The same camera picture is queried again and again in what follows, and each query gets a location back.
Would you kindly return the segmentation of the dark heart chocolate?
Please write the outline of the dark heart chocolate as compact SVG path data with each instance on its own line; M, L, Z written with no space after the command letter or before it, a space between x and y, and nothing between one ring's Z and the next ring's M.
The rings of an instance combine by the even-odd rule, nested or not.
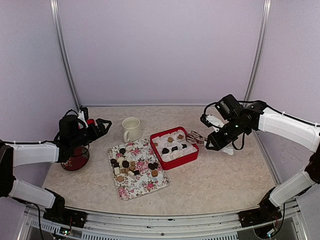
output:
M177 150L178 150L178 147L177 147L177 146L174 146L174 147L171 148L171 151L172 151L172 152L177 151Z

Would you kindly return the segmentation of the white rectangular chocolate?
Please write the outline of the white rectangular chocolate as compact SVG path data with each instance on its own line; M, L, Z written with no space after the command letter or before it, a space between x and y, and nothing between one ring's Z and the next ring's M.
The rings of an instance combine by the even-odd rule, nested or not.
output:
M180 158L181 154L179 152L176 152L175 154L172 155L175 159Z

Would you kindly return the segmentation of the metal tongs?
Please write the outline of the metal tongs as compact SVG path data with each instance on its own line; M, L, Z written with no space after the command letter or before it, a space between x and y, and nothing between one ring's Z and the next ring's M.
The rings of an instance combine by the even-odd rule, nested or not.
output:
M198 132L191 130L185 135L185 139L190 144L207 145L207 138L200 135Z

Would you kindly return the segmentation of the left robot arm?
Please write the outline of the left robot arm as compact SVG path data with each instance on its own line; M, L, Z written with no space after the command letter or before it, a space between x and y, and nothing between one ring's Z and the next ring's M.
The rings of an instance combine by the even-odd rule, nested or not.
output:
M19 180L14 168L40 163L64 163L78 157L76 150L106 135L112 125L110 120L98 118L90 121L77 115L65 115L59 121L59 132L53 141L0 143L0 196L19 202L44 207L46 220L83 228L87 213L65 207L65 199L45 188Z

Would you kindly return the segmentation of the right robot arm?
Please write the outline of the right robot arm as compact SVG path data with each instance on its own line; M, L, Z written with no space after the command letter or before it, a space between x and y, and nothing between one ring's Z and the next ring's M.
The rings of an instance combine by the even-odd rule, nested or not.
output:
M288 200L304 194L320 182L320 125L276 110L261 100L238 101L231 94L223 97L212 106L226 121L218 125L217 118L203 112L200 121L214 131L207 136L206 149L220 151L227 145L234 145L239 136L252 131L273 134L294 142L312 155L306 167L269 190L258 207L239 212L243 228L271 222L284 217L280 207Z

